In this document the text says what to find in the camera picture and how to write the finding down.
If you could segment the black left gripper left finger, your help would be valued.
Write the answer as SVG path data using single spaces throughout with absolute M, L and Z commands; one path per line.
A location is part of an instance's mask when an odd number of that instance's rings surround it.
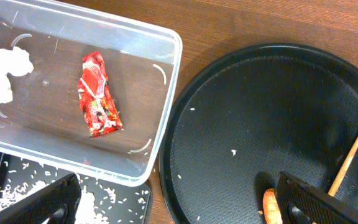
M 68 174 L 0 211 L 0 223 L 74 224 L 81 199 L 75 174 Z

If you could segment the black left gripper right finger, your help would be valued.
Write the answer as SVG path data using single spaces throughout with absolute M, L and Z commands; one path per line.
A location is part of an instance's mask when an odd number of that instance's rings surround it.
M 279 175 L 276 199 L 284 223 L 298 223 L 294 207 L 315 223 L 358 223 L 358 210 L 287 172 Z

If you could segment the orange carrot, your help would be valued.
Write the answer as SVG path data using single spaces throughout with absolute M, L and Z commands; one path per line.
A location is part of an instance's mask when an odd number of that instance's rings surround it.
M 267 189 L 264 193 L 263 212 L 267 224 L 282 224 L 282 216 L 275 197 L 274 189 Z

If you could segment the wooden chopstick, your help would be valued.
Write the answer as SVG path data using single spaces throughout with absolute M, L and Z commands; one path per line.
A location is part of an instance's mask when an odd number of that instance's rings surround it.
M 337 193 L 346 173 L 347 170 L 349 169 L 353 158 L 355 157 L 355 154 L 358 150 L 358 136 L 356 138 L 356 140 L 354 141 L 351 149 L 349 150 L 349 153 L 347 154 L 344 162 L 342 163 L 342 166 L 340 168 L 340 170 L 338 171 L 333 184 L 331 185 L 329 191 L 328 191 L 328 195 L 334 197 L 335 194 Z

